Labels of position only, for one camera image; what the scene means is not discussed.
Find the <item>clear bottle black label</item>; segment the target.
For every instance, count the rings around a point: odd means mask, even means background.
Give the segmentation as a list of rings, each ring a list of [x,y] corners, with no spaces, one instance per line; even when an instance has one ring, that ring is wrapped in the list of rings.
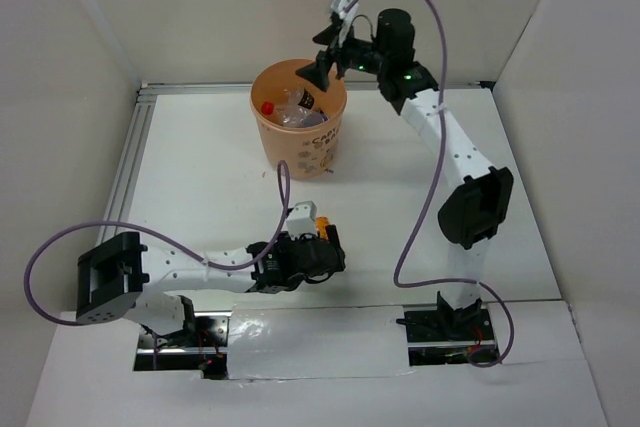
[[[312,110],[316,104],[314,95],[304,87],[288,91],[287,101],[289,104],[296,105],[307,110]]]

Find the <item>orange juice bottle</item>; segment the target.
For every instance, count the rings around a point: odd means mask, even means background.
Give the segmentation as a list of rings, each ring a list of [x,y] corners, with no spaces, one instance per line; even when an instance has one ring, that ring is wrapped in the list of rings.
[[[327,217],[317,217],[315,220],[318,236],[329,242],[333,242],[338,238],[337,228]]]

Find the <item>clear bottle blue label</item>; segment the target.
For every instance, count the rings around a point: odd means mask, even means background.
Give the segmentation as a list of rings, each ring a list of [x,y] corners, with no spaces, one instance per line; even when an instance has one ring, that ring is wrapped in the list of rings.
[[[310,128],[329,120],[328,116],[320,111],[293,104],[277,105],[273,118],[276,123],[286,128]]]

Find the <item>clear bottle red label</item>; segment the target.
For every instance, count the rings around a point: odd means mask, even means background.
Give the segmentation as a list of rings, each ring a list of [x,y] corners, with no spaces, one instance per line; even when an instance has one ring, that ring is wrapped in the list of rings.
[[[275,105],[272,102],[264,102],[261,106],[261,112],[266,115],[269,116],[271,115],[275,110]]]

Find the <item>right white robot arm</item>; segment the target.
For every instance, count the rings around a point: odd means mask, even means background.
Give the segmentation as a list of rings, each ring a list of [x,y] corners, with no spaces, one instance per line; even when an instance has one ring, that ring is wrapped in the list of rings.
[[[449,252],[448,282],[437,294],[436,326],[444,337],[459,340],[480,322],[479,282],[491,239],[506,218],[514,178],[477,149],[446,107],[434,77],[416,61],[410,15],[382,11],[369,40],[356,38],[355,18],[344,8],[332,12],[329,27],[313,39],[322,51],[296,74],[322,91],[329,87],[332,67],[338,78],[349,69],[374,75],[383,98],[436,154],[434,178],[445,179],[452,190],[437,213]]]

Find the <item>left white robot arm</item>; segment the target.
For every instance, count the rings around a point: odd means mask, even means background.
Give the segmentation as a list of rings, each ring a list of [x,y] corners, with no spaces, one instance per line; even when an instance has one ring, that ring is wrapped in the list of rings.
[[[208,260],[221,263],[209,266]],[[326,237],[280,234],[273,246],[212,252],[197,261],[177,250],[147,247],[124,232],[78,259],[76,320],[96,325],[127,319],[176,346],[196,337],[197,321],[186,292],[278,294],[302,283],[321,283],[345,268],[337,231]]]

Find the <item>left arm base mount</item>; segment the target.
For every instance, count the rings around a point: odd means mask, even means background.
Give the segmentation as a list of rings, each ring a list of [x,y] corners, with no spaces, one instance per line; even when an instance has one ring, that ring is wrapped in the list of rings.
[[[230,311],[195,314],[195,331],[179,340],[157,339],[140,328],[133,364],[135,372],[191,371],[203,379],[227,380]]]

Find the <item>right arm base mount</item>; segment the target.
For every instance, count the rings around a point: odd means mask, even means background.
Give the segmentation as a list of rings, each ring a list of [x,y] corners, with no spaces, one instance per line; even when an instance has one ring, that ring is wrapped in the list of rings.
[[[487,308],[480,299],[453,309],[438,293],[431,307],[405,309],[396,319],[404,328],[409,365],[480,365],[496,362],[500,353]]]

